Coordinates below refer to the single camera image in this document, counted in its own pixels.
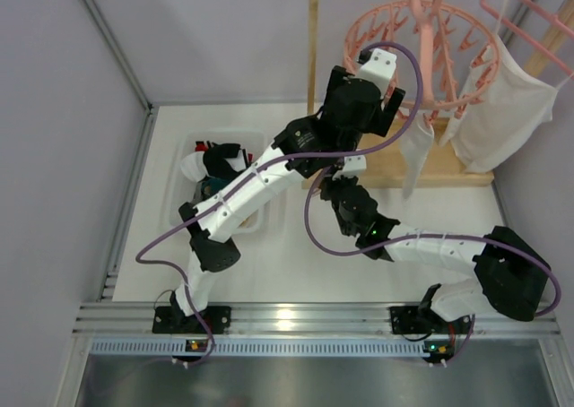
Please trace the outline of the white striped sock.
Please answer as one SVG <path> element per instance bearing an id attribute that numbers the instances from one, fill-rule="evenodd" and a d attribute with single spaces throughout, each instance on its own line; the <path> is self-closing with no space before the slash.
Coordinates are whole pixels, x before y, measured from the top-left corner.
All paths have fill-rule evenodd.
<path id="1" fill-rule="evenodd" d="M 183 158 L 180 162 L 180 169 L 186 178 L 198 182 L 208 177 L 203 164 L 203 156 L 204 152 L 193 152 Z M 229 163 L 238 173 L 242 173 L 250 165 L 248 156 L 248 153 L 240 149 L 238 157 L 229 160 Z"/>

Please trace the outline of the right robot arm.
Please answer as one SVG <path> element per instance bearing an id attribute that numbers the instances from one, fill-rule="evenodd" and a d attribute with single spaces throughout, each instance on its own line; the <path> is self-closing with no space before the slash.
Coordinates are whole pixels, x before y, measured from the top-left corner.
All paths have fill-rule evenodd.
<path id="1" fill-rule="evenodd" d="M 483 236 L 416 229 L 378 211 L 357 178 L 328 177 L 320 197 L 335 213 L 341 233 L 372 260 L 424 264 L 462 275 L 462 281 L 431 285 L 419 305 L 428 319 L 453 322 L 491 310 L 530 322 L 552 270 L 514 230 L 495 226 Z"/>

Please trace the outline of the black sock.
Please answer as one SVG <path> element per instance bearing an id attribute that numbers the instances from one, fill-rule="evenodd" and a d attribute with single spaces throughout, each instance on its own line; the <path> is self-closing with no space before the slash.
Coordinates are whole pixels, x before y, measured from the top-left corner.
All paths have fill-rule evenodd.
<path id="1" fill-rule="evenodd" d="M 238 143 L 215 145 L 204 152 L 203 164 L 207 176 L 232 181 L 239 173 L 229 163 L 239 155 L 241 147 Z"/>

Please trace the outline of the pink round clip hanger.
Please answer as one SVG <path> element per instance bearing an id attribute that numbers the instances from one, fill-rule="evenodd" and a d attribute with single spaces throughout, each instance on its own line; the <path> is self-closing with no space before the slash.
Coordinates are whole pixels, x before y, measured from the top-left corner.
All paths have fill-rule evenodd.
<path id="1" fill-rule="evenodd" d="M 470 24 L 469 31 L 458 46 L 459 52 L 477 44 L 471 40 L 474 31 L 484 37 L 481 51 L 474 57 L 471 67 L 478 69 L 478 78 L 471 87 L 462 91 L 454 73 L 454 59 L 449 35 L 455 30 L 450 20 L 459 18 Z M 360 52 L 371 43 L 393 41 L 398 31 L 413 19 L 413 33 L 419 36 L 419 66 L 422 74 L 423 118 L 432 126 L 441 111 L 453 110 L 461 117 L 469 105 L 478 104 L 493 84 L 501 65 L 500 49 L 494 33 L 470 13 L 445 4 L 444 0 L 401 0 L 378 6 L 362 17 L 348 30 L 344 41 L 344 66 L 350 72 L 357 69 Z"/>

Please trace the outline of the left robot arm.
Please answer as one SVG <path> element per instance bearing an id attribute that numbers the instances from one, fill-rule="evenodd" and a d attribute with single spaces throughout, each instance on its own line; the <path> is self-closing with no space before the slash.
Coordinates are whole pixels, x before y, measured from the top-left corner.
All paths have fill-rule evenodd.
<path id="1" fill-rule="evenodd" d="M 404 98 L 401 89 L 389 88 L 396 70 L 394 60 L 375 56 L 355 74 L 336 66 L 331 72 L 323 106 L 315 114 L 291 121 L 262 156 L 210 199 L 184 203 L 179 209 L 190 235 L 190 264 L 183 282 L 160 308 L 156 333 L 210 333 L 215 318 L 205 319 L 213 276 L 240 259 L 232 235 L 253 212 L 305 178 L 320 178 L 329 171 L 343 178 L 327 183 L 324 199 L 332 201 L 344 235 L 369 235 L 377 219 L 376 205 L 357 184 L 348 167 L 360 156 L 364 134 L 385 137 Z"/>

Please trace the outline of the dark green sock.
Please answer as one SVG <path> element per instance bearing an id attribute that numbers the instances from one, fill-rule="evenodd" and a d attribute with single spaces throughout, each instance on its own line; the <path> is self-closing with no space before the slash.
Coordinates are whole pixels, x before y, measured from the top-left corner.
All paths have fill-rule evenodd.
<path id="1" fill-rule="evenodd" d="M 229 184 L 229 181 L 222 178 L 206 177 L 196 185 L 195 199 L 198 202 L 205 201 L 215 196 Z"/>

